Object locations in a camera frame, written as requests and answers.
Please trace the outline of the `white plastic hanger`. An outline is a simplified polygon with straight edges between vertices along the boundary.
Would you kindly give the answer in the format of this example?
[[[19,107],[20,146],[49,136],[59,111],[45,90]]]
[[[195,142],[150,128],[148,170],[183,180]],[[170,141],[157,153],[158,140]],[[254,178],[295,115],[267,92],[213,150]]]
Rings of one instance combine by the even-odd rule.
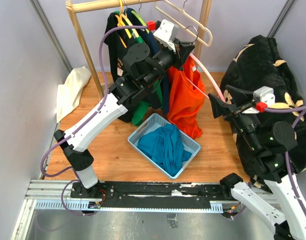
[[[183,30],[185,30],[186,32],[188,32],[190,35],[196,37],[196,40],[201,43],[202,45],[204,45],[205,47],[209,48],[211,47],[212,43],[213,43],[213,35],[212,32],[205,26],[203,25],[201,22],[199,22],[198,20],[196,20],[194,17],[192,17],[190,14],[188,14],[183,8],[179,8],[178,6],[176,6],[175,4],[173,4],[172,2],[170,2],[169,0],[165,0],[163,1],[166,5],[168,5],[169,7],[173,8],[175,11],[177,11],[178,13],[180,13],[182,16],[184,16],[186,19],[188,19],[190,22],[192,22],[193,24],[195,24],[197,27],[199,27],[200,29],[202,29],[202,31],[204,33],[208,34],[208,42],[205,42],[204,37],[202,37],[198,32],[193,33],[192,31],[187,29],[187,26],[183,25],[181,22],[179,22],[178,20],[176,20],[174,17],[172,17],[169,13],[167,13],[166,11],[164,11],[163,9],[160,8],[160,6],[158,5],[158,3],[155,3],[155,8],[156,10],[158,10],[162,15],[164,15],[165,17],[169,18],[170,20],[172,20],[174,23],[176,23],[179,27],[181,27]]]

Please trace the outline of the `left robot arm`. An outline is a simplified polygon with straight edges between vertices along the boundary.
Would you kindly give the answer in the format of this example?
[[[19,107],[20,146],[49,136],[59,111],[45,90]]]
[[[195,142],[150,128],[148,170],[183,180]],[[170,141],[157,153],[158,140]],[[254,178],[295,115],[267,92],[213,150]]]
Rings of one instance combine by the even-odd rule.
[[[123,75],[109,87],[103,99],[76,125],[55,132],[55,139],[87,197],[96,197],[100,191],[89,144],[114,120],[148,100],[171,67],[181,70],[194,48],[193,43],[175,39],[173,46],[162,45],[157,54],[151,55],[145,43],[132,45],[122,60]]]

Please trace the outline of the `lime green hanger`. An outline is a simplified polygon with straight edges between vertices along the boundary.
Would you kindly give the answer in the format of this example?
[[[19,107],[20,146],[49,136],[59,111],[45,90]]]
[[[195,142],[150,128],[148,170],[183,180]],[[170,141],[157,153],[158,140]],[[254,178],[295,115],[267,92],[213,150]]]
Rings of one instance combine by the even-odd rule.
[[[144,22],[144,20],[141,18],[140,13],[136,12],[134,9],[128,10],[128,6],[127,6],[127,1],[124,0],[125,6],[126,6],[126,10],[124,11],[124,13],[128,13],[130,12],[137,20],[138,22],[143,25],[146,26],[146,23]]]

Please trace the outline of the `pink plastic hanger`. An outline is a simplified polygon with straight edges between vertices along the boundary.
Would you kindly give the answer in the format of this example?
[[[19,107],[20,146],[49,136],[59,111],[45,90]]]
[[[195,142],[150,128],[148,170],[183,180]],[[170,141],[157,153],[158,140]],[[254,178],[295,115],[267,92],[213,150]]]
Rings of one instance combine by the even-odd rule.
[[[195,33],[191,33],[191,31],[189,30],[189,28],[193,28],[195,30]],[[193,41],[193,43],[195,43],[198,40],[198,34],[197,34],[197,28],[194,26],[188,26],[185,27],[184,30],[188,33],[190,33],[192,36],[195,37],[195,40]],[[215,91],[217,92],[219,98],[222,101],[225,101],[225,98],[223,96],[223,93],[221,92],[218,84],[216,83],[215,79],[213,78],[213,76],[211,75],[211,73],[208,71],[208,69],[205,67],[205,65],[194,55],[194,54],[190,54],[190,57],[194,60],[194,62],[202,69],[202,71],[206,74],[206,76],[208,77],[209,81],[211,82],[211,84],[213,85]]]

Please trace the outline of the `teal blue t shirt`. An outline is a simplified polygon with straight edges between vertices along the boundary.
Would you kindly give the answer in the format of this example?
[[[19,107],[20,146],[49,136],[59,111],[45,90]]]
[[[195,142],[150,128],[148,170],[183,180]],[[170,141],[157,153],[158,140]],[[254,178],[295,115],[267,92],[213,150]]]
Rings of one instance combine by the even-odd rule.
[[[142,136],[138,149],[172,177],[180,171],[182,163],[192,156],[184,149],[180,130],[173,124],[166,124]]]

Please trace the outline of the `navy blue t shirt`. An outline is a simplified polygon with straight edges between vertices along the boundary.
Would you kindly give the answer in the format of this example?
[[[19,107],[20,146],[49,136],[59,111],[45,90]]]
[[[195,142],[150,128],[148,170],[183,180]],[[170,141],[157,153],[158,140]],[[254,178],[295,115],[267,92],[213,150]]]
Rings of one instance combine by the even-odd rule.
[[[132,24],[136,26],[142,26],[134,16]],[[142,37],[144,42],[149,46],[152,56],[154,56],[159,52],[160,50],[159,45],[151,31],[148,31],[147,29],[140,29],[139,35]],[[162,82],[160,84],[160,88],[161,88],[160,92],[162,94],[163,114],[166,115],[169,113],[169,100],[170,100],[170,83],[167,75],[163,77]]]

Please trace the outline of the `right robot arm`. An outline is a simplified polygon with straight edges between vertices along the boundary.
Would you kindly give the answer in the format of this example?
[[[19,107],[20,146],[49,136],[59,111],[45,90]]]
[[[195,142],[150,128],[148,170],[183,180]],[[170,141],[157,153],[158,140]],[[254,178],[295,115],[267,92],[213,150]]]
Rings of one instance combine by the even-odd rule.
[[[263,86],[245,91],[227,85],[233,103],[228,104],[209,94],[214,118],[233,122],[252,154],[250,165],[272,191],[280,206],[274,208],[259,197],[241,177],[231,173],[220,181],[219,193],[225,200],[237,200],[256,214],[277,240],[306,240],[306,201],[291,171],[288,152],[297,146],[295,124],[278,121],[261,125],[257,114],[289,113],[274,109],[274,90]]]

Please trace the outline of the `orange t shirt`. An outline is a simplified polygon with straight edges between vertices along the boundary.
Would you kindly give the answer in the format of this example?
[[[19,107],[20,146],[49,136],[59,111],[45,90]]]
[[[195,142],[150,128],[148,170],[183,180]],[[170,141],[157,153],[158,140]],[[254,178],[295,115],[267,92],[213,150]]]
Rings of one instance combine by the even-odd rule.
[[[205,86],[199,71],[194,70],[194,60],[189,57],[183,70],[174,67],[168,71],[170,83],[168,121],[176,125],[192,139],[202,135],[197,114],[203,107]]]

